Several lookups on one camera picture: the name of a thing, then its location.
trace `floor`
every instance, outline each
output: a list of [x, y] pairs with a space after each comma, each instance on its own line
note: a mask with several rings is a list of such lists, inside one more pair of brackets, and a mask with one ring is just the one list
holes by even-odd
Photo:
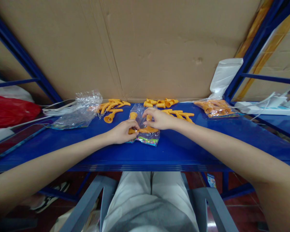
[[[204, 180], [199, 172], [184, 172], [186, 174], [190, 189], [205, 187]], [[216, 180], [217, 190], [222, 192], [222, 173], [209, 172], [214, 175]], [[56, 179], [51, 185], [57, 185], [64, 181], [71, 181], [71, 186], [67, 193], [76, 194], [80, 184], [85, 178], [87, 172], [67, 172]], [[120, 180], [121, 172], [93, 172], [87, 180], [81, 195], [85, 192], [96, 175], [104, 175], [113, 178], [117, 181]], [[229, 174], [229, 189], [240, 186], [247, 181], [241, 176], [230, 173]], [[265, 218], [259, 204], [258, 197], [255, 193], [233, 198], [225, 201], [225, 204], [240, 232], [254, 232], [257, 229], [257, 222], [264, 222]], [[65, 201], [62, 199], [56, 200], [46, 210], [40, 214], [35, 214], [32, 210], [26, 207], [18, 206], [8, 216], [9, 217], [22, 217], [22, 218], [37, 218], [38, 226], [34, 229], [23, 230], [24, 232], [48, 232], [56, 222], [56, 219], [62, 214], [73, 208], [76, 203]], [[213, 216], [208, 209], [208, 232], [218, 231]]]

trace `light gray pants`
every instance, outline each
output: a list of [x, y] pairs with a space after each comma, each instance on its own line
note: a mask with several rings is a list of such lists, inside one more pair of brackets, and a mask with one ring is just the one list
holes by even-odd
[[197, 226], [188, 192], [180, 172], [123, 172], [103, 223], [103, 232], [130, 210], [157, 198], [169, 201]]

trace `chair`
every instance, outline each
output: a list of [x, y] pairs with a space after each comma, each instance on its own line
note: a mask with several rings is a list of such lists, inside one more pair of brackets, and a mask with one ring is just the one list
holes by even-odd
[[[217, 189], [189, 189], [187, 178], [184, 173], [182, 173], [182, 177], [188, 191], [193, 210], [196, 214], [200, 232], [207, 232], [207, 205], [213, 214], [219, 232], [238, 232], [238, 229], [235, 226], [235, 223]], [[100, 215], [101, 232], [104, 218], [117, 189], [117, 185], [118, 182], [109, 177], [96, 176], [84, 193], [83, 197], [75, 206], [74, 211], [67, 219], [60, 232], [80, 232], [86, 223], [101, 190], [103, 189]]]

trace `shoe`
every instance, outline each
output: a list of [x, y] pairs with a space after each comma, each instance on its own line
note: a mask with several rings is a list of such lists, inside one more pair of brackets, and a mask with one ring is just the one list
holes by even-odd
[[[68, 190], [69, 186], [70, 186], [70, 183], [64, 182], [64, 183], [54, 187], [53, 189], [59, 190], [60, 192], [66, 192]], [[32, 210], [34, 210], [35, 213], [41, 213], [43, 210], [45, 210], [47, 207], [49, 207], [50, 204], [53, 203], [57, 199], [58, 199], [58, 197], [55, 197], [55, 196], [46, 196], [43, 203], [36, 208], [32, 208]]]

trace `orange toy pile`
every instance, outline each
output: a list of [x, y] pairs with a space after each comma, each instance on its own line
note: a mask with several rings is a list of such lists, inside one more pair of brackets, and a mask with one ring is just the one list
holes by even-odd
[[201, 107], [209, 118], [235, 114], [225, 100], [195, 101], [194, 104]]
[[166, 114], [168, 115], [171, 115], [174, 117], [173, 114], [176, 115], [177, 118], [179, 119], [183, 119], [183, 120], [186, 120], [188, 122], [191, 122], [194, 124], [194, 122], [191, 120], [191, 118], [189, 117], [193, 117], [194, 116], [194, 113], [184, 113], [183, 111], [180, 111], [180, 110], [172, 110], [172, 109], [167, 109], [167, 110], [162, 110], [163, 112], [165, 112]]
[[152, 100], [152, 99], [146, 99], [146, 101], [144, 102], [144, 107], [153, 107], [154, 105], [157, 105], [157, 107], [159, 108], [170, 108], [172, 105], [175, 105], [176, 103], [178, 103], [178, 100], [174, 100], [174, 99], [164, 99], [164, 100]]
[[121, 102], [120, 99], [109, 99], [109, 102], [100, 105], [100, 108], [98, 110], [98, 114], [100, 114], [99, 117], [101, 118], [101, 116], [103, 116], [105, 113], [111, 112], [111, 114], [104, 117], [104, 121], [106, 123], [112, 123], [115, 114], [118, 112], [123, 112], [123, 109], [118, 108], [123, 107], [125, 105], [130, 106], [131, 104], [127, 101]]

